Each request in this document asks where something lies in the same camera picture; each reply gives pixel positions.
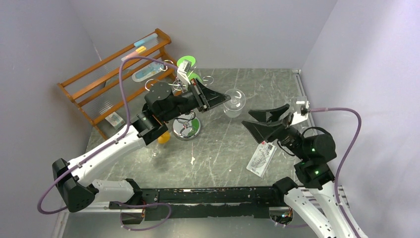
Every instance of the toothbrush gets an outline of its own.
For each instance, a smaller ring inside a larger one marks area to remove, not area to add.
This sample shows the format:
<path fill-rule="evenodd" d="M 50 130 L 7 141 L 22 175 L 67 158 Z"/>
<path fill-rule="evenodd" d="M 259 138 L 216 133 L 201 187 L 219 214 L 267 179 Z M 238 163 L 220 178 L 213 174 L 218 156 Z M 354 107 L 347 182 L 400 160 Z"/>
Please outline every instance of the toothbrush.
<path fill-rule="evenodd" d="M 143 39 L 141 39 L 141 40 L 139 40 L 139 41 L 137 41 L 136 43 L 134 43 L 134 46 L 135 47 L 139 47 L 139 46 L 142 46 L 144 43 L 146 43 L 147 41 L 150 41 L 151 39 L 154 39 L 154 38 L 157 38 L 158 37 L 158 35 L 156 34 L 156 33 L 153 33 L 153 34 L 151 34 L 151 35 L 149 35 L 149 36 L 146 36 L 145 38 L 143 38 Z"/>
<path fill-rule="evenodd" d="M 144 47 L 144 46 L 139 47 L 135 51 L 133 51 L 133 52 L 129 53 L 128 55 L 122 57 L 121 61 L 124 61 L 124 60 L 126 60 L 130 57 L 133 57 L 133 56 L 138 56 L 139 54 L 143 53 L 145 50 L 146 50 L 146 47 Z"/>

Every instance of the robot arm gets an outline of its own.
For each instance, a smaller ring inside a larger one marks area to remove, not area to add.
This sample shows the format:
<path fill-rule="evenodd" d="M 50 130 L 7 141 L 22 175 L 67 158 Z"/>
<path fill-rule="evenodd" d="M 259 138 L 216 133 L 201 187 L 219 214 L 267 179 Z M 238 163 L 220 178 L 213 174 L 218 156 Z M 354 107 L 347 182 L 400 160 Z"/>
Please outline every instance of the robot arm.
<path fill-rule="evenodd" d="M 125 126 L 98 147 L 69 162 L 59 159 L 53 163 L 54 179 L 74 166 L 79 167 L 56 185 L 70 212 L 80 211 L 93 202 L 129 200 L 140 190 L 133 180 L 103 181 L 96 178 L 128 153 L 147 146 L 165 133 L 168 130 L 165 122 L 194 109 L 206 112 L 230 100 L 230 97 L 212 91 L 198 80 L 192 79 L 188 90 L 180 96 L 174 96 L 167 83 L 156 83 L 145 95 L 145 100 L 143 111 L 129 125 L 128 130 Z M 81 165 L 81 161 L 92 154 L 95 155 Z"/>
<path fill-rule="evenodd" d="M 242 124 L 258 143 L 278 140 L 279 145 L 287 147 L 302 160 L 294 166 L 296 175 L 304 187 L 308 188 L 309 192 L 319 202 L 338 238 L 367 237 L 357 225 L 347 206 L 344 205 L 342 208 L 351 224 L 356 228 L 357 234 L 353 232 L 340 210 L 341 204 L 336 204 L 333 187 L 335 177 L 327 165 L 327 162 L 337 157 L 335 142 L 331 134 L 323 128 L 314 127 L 324 134 L 304 137 L 303 134 L 300 134 L 297 129 L 291 126 L 295 124 L 293 116 L 299 116 L 297 121 L 299 123 L 309 112 L 309 104 L 305 100 L 300 102 L 300 106 L 294 107 L 297 112 L 289 113 L 286 117 L 280 119 L 288 110 L 289 105 L 273 110 L 250 110 L 249 114 L 257 121 L 243 121 Z M 290 196 L 295 194 L 295 199 L 289 199 L 287 193 Z M 318 237 L 326 237 L 324 236 L 325 230 L 321 229 L 321 223 L 325 222 L 321 213 L 315 212 L 314 207 L 308 206 L 307 202 L 298 202 L 296 197 L 299 198 L 300 196 L 297 195 L 297 191 L 291 188 L 283 191 L 282 195 L 284 195 L 284 202 L 302 216 Z"/>
<path fill-rule="evenodd" d="M 359 225 L 357 225 L 349 208 L 345 204 L 339 205 L 336 203 L 336 199 L 334 197 L 334 183 L 332 181 L 324 184 L 321 190 L 317 188 L 310 188 L 309 192 L 315 197 L 325 215 L 330 219 L 331 226 L 334 227 L 337 237 L 354 237 L 350 224 L 346 222 L 343 213 L 340 211 L 339 207 L 342 206 L 351 223 L 358 231 L 358 235 L 362 238 L 367 238 L 366 234 L 362 231 Z"/>

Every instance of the small box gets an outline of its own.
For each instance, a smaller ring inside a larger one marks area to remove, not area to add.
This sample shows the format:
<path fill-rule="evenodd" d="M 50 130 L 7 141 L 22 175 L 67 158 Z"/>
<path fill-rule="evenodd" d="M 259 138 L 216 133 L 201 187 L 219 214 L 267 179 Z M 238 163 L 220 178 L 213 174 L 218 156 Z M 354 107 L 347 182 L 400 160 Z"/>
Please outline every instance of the small box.
<path fill-rule="evenodd" d="M 125 121 L 116 112 L 111 113 L 105 118 L 115 129 L 119 129 L 125 124 Z"/>

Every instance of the wooden rack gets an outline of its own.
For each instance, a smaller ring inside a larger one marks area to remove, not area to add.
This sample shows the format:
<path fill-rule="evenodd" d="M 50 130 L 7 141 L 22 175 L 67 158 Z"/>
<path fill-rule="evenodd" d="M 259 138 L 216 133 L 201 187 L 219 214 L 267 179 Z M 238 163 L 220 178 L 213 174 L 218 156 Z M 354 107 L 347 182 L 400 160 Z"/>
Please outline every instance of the wooden rack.
<path fill-rule="evenodd" d="M 176 61 L 166 52 L 165 50 L 165 46 L 171 43 L 171 39 L 168 35 L 166 35 L 163 31 L 159 30 L 159 29 L 155 29 L 154 32 L 150 33 L 149 35 L 156 33 L 158 35 L 158 37 L 160 38 L 160 41 L 158 44 L 156 44 L 154 47 L 147 49 L 146 51 L 144 51 L 143 53 L 141 53 L 141 56 L 149 56 L 153 53 L 157 53 L 157 55 L 155 55 L 153 58 L 155 59 L 159 59 L 161 58 L 162 60 L 170 60 L 174 63 L 176 63 Z M 109 73 L 107 73 L 106 75 L 98 78 L 97 80 L 95 80 L 94 82 L 90 83 L 89 85 L 83 87 L 82 89 L 80 89 L 79 91 L 70 94 L 67 90 L 66 87 L 78 80 L 80 80 L 81 78 L 83 78 L 84 76 L 86 76 L 87 74 L 93 72 L 94 70 L 99 69 L 100 67 L 104 66 L 106 63 L 110 62 L 111 60 L 117 58 L 117 57 L 122 57 L 122 55 L 124 53 L 126 53 L 127 51 L 131 50 L 134 48 L 134 43 L 128 45 L 127 47 L 125 47 L 124 49 L 114 53 L 113 55 L 109 56 L 108 58 L 94 64 L 93 66 L 87 68 L 86 70 L 78 73 L 77 75 L 71 77 L 70 79 L 64 81 L 63 83 L 58 83 L 57 85 L 59 86 L 59 88 L 63 91 L 63 93 L 67 96 L 67 98 L 79 109 L 79 111 L 83 114 L 83 116 L 86 117 L 86 119 L 90 122 L 90 124 L 96 129 L 98 130 L 99 134 L 104 138 L 107 139 L 107 136 L 104 134 L 103 131 L 101 131 L 98 127 L 98 123 L 101 122 L 102 120 L 104 120 L 107 116 L 109 116 L 110 114 L 112 114 L 113 112 L 115 112 L 116 110 L 118 110 L 119 108 L 121 108 L 124 103 L 121 100 L 119 103 L 116 103 L 115 105 L 113 105 L 111 108 L 109 108 L 106 112 L 102 113 L 100 116 L 96 117 L 96 118 L 91 118 L 83 109 L 82 107 L 84 105 L 86 105 L 87 103 L 91 102 L 92 100 L 94 100 L 95 98 L 99 97 L 101 94 L 105 93 L 106 91 L 108 91 L 109 89 L 111 89 L 112 87 L 116 86 L 119 84 L 118 80 L 113 81 L 112 83 L 106 85 L 104 88 L 101 88 L 99 90 L 97 90 L 94 93 L 91 93 L 91 95 L 89 95 L 86 98 L 81 99 L 82 96 L 84 96 L 85 94 L 91 92 L 93 89 L 97 88 L 100 85 L 104 85 L 108 80 L 110 80 L 112 77 L 118 75 L 118 71 L 119 68 L 115 68 L 112 71 L 110 71 Z M 127 69 L 128 67 L 134 65 L 135 63 L 137 63 L 138 61 L 140 61 L 140 59 L 134 59 L 131 60 L 129 62 L 127 62 L 124 65 L 124 69 Z M 128 77 L 130 77 L 133 73 L 137 72 L 138 70 L 146 67 L 147 65 L 149 65 L 151 63 L 151 61 L 147 61 L 141 65 L 139 65 L 138 67 L 128 71 L 126 74 L 124 74 L 122 76 L 122 80 L 127 79 Z M 157 76 L 155 78 L 154 81 L 151 82 L 151 84 L 156 83 L 159 80 L 162 80 L 166 77 L 170 77 L 172 80 L 175 80 L 176 76 L 175 76 L 175 72 L 174 69 L 169 68 L 167 71 L 161 73 L 159 76 Z M 137 90 L 136 92 L 132 93 L 131 95 L 127 96 L 127 101 L 130 102 L 131 100 L 133 100 L 135 97 L 139 96 L 141 93 L 143 93 L 146 89 L 144 87 L 141 87 L 139 90 Z"/>

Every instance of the orange object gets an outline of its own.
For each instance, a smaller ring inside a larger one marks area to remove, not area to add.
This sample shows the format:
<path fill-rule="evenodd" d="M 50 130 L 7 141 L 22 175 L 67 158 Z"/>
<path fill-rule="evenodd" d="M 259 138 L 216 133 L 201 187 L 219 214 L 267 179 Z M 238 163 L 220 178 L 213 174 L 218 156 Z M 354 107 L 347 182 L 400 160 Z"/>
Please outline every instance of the orange object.
<path fill-rule="evenodd" d="M 159 144 L 165 144 L 169 141 L 169 139 L 170 139 L 170 134 L 169 132 L 166 131 L 163 135 L 159 136 L 159 138 L 157 139 L 157 142 Z"/>
<path fill-rule="evenodd" d="M 124 60 L 126 60 L 130 57 L 133 57 L 133 56 L 138 56 L 139 54 L 143 53 L 144 51 L 146 51 L 146 47 L 141 46 L 141 47 L 137 48 L 135 51 L 133 51 L 133 52 L 129 53 L 128 55 L 126 55 L 125 57 L 121 58 L 121 61 L 124 61 Z"/>

